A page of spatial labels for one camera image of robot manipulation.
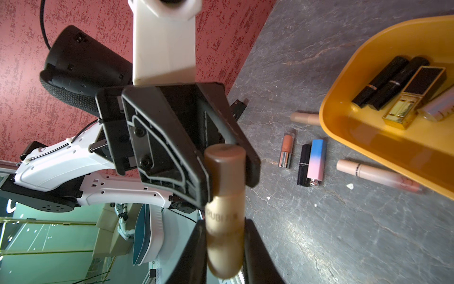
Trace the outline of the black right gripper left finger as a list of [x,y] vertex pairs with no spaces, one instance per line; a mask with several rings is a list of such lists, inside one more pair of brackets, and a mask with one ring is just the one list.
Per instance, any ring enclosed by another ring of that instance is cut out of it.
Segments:
[[206,284],[207,241],[204,220],[199,220],[189,237],[167,284]]

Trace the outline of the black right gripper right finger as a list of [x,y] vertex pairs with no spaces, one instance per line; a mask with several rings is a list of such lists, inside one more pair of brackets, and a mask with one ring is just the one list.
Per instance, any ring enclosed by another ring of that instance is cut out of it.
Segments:
[[245,220],[244,264],[246,284],[284,284],[253,220]]

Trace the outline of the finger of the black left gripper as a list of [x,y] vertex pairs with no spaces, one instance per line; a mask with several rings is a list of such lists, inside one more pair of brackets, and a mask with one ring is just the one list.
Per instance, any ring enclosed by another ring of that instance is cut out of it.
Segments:
[[261,160],[246,135],[235,121],[224,86],[219,83],[197,83],[201,93],[200,103],[202,114],[207,115],[214,123],[218,132],[228,144],[236,144],[244,148],[247,154],[245,167],[245,183],[253,188],[259,184]]

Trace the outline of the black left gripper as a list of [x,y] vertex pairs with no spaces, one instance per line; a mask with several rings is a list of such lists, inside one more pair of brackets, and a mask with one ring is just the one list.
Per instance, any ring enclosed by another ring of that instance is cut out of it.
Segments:
[[143,184],[195,207],[206,205],[209,178],[191,117],[196,112],[194,85],[107,87],[95,99],[117,174],[138,166]]

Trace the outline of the gold lipstick tube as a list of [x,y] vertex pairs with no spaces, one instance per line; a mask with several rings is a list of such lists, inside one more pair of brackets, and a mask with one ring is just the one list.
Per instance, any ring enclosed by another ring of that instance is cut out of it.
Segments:
[[205,151],[213,199],[205,207],[208,267],[220,279],[235,277],[244,262],[245,150],[216,144]]

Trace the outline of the beige lipstick tube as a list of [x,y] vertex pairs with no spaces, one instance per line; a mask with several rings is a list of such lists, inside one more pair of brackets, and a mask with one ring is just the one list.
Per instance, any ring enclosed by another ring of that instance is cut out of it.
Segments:
[[294,123],[299,123],[299,124],[321,126],[318,114],[294,112],[291,114],[290,120]]

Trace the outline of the black lipstick short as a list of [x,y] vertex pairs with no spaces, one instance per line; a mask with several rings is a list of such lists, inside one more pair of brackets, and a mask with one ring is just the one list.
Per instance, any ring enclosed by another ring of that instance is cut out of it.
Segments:
[[368,106],[373,110],[382,110],[408,83],[421,66],[429,66],[430,62],[417,56],[399,72],[397,72],[369,101]]

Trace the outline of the black lipstick with gold band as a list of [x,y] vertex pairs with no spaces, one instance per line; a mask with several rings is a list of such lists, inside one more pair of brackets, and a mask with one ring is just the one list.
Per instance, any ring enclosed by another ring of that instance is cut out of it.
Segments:
[[352,104],[358,108],[364,108],[373,96],[399,71],[408,65],[409,60],[396,56],[384,69],[382,69],[372,81],[352,100]]

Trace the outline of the gold black square lipstick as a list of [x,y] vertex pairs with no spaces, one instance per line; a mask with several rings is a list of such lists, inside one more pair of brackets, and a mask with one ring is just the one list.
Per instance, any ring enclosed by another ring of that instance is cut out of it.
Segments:
[[383,116],[385,124],[406,130],[417,117],[417,110],[427,104],[446,78],[445,67],[421,66]]

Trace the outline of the silver pink lipstick tube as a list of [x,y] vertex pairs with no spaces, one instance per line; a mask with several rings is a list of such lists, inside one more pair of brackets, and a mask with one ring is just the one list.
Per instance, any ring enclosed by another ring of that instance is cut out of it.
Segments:
[[449,117],[454,113],[454,86],[444,90],[417,112],[432,122],[440,122]]

